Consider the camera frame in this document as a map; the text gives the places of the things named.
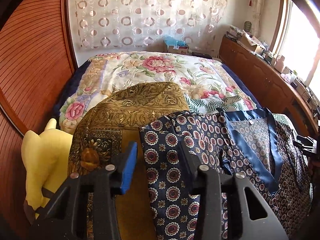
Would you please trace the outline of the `navy patterned pajama pants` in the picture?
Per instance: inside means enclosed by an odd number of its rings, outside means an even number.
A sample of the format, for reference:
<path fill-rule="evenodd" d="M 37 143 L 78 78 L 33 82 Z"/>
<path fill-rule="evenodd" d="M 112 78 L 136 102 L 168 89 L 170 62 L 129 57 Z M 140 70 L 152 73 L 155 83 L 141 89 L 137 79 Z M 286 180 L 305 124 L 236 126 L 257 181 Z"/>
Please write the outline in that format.
<path fill-rule="evenodd" d="M 181 111 L 164 115 L 140 131 L 150 207 L 158 239 L 193 239 L 200 197 L 191 195 L 182 163 L 181 143 L 202 164 L 222 173 L 218 150 L 225 141 L 219 113 Z"/>

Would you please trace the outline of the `navy patterned pajama top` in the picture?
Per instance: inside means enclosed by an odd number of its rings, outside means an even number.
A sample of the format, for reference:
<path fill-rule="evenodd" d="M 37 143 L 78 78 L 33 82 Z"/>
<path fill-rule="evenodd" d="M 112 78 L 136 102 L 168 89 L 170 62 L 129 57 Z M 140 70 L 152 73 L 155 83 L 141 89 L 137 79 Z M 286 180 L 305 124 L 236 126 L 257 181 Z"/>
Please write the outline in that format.
<path fill-rule="evenodd" d="M 219 173 L 244 172 L 293 236 L 310 211 L 310 176 L 291 128 L 268 109 L 195 118 L 196 153 Z"/>

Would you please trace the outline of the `yellow plush toy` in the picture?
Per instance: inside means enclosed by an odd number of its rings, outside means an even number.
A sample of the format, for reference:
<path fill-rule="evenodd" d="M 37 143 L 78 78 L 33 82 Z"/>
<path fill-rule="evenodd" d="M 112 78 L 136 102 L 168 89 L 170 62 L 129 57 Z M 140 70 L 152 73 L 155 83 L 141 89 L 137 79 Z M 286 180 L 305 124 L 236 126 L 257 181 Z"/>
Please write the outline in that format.
<path fill-rule="evenodd" d="M 40 215 L 67 178 L 67 164 L 73 136 L 56 128 L 51 118 L 44 131 L 24 135 L 21 156 L 27 175 L 23 208 L 30 223 Z"/>

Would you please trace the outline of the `long wooden sideboard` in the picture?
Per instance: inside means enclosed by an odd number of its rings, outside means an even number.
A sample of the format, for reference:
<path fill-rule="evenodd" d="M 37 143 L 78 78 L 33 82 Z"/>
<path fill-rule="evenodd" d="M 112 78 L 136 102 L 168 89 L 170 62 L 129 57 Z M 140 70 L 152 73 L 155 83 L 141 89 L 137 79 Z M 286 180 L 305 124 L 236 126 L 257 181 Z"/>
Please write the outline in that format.
<path fill-rule="evenodd" d="M 302 96 L 280 74 L 235 41 L 224 36 L 219 58 L 245 84 L 259 104 L 272 113 L 286 114 L 303 136 L 316 138 L 318 122 Z"/>

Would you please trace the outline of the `pink bottle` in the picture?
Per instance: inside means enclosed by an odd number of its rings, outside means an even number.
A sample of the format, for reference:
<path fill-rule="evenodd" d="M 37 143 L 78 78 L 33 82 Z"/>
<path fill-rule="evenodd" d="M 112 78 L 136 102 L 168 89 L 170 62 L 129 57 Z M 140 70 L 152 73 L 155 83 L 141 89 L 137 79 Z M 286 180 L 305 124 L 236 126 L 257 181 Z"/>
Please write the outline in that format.
<path fill-rule="evenodd" d="M 276 63 L 274 65 L 274 68 L 279 73 L 283 73 L 285 66 L 284 66 L 285 57 L 283 55 L 279 55 L 277 57 Z"/>

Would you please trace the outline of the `golden patterned folded cloth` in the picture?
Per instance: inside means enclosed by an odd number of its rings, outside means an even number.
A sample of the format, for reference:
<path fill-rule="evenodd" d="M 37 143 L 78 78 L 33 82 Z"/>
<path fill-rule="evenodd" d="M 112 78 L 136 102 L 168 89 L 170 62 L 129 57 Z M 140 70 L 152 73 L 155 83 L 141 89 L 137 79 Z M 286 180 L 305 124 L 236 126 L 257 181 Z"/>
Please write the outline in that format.
<path fill-rule="evenodd" d="M 68 173 L 86 175 L 104 168 L 129 142 L 140 143 L 141 127 L 188 108 L 180 87 L 172 82 L 140 83 L 114 93 L 90 109 L 77 125 Z M 116 211 L 121 239 L 156 239 L 140 145 L 130 189 L 116 197 Z"/>

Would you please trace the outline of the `palm leaf print sheet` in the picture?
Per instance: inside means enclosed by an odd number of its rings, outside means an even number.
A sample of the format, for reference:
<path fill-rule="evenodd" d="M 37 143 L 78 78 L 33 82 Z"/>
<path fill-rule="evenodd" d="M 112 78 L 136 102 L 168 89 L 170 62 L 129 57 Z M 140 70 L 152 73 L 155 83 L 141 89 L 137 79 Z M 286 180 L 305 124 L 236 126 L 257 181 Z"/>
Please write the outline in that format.
<path fill-rule="evenodd" d="M 252 108 L 251 101 L 235 95 L 228 98 L 191 99 L 185 95 L 189 110 L 196 114 L 215 114 L 231 112 L 227 118 L 231 121 L 256 120 L 273 115 L 278 122 L 289 125 L 291 121 L 285 114 L 272 114 L 266 108 Z"/>

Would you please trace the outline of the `open cardboard box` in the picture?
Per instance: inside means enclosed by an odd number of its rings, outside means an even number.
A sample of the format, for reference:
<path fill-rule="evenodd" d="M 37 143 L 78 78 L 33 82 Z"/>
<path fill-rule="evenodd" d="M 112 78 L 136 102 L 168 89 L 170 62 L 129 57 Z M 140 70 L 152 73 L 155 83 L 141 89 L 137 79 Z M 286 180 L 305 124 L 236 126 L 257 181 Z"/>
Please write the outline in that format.
<path fill-rule="evenodd" d="M 238 40 L 238 43 L 249 51 L 253 51 L 259 55 L 262 55 L 265 50 L 265 46 L 255 36 L 245 31 Z"/>

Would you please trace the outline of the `floral quilt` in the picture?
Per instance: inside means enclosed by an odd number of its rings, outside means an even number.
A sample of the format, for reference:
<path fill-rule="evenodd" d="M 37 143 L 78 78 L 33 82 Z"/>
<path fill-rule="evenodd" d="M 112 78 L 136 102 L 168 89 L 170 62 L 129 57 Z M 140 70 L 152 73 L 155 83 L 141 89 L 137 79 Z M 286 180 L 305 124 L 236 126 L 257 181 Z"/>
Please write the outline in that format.
<path fill-rule="evenodd" d="M 60 108 L 60 129 L 70 134 L 92 107 L 139 83 L 173 82 L 191 99 L 238 95 L 257 108 L 218 60 L 150 51 L 98 54 L 89 60 L 76 92 Z"/>

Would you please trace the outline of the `wooden slatted wardrobe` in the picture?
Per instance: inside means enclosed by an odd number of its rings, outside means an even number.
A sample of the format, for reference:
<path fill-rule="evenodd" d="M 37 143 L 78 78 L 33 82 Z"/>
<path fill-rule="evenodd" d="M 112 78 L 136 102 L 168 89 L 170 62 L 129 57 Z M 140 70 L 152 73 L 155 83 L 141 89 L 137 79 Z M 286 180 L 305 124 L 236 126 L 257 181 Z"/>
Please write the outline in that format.
<path fill-rule="evenodd" d="M 1 0 L 1 239 L 25 239 L 24 134 L 40 132 L 76 69 L 68 0 Z"/>

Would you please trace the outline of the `circle patterned sheer curtain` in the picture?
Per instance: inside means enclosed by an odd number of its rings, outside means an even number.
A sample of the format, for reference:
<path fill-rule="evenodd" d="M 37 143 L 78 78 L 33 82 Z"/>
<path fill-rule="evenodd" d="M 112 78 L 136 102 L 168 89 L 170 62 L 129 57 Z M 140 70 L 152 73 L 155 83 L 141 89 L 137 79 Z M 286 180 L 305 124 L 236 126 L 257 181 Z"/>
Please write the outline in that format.
<path fill-rule="evenodd" d="M 166 38 L 211 52 L 227 0 L 69 0 L 80 51 L 156 49 Z"/>

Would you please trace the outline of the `window with wooden frame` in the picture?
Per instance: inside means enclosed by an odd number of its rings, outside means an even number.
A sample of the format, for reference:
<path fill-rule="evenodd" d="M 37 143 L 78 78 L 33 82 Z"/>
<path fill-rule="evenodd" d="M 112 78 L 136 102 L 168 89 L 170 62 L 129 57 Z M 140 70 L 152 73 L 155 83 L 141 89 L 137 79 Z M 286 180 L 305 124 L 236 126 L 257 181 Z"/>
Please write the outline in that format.
<path fill-rule="evenodd" d="M 319 97 L 319 37 L 306 15 L 292 0 L 283 1 L 279 37 L 274 46 L 284 65 L 313 95 Z"/>

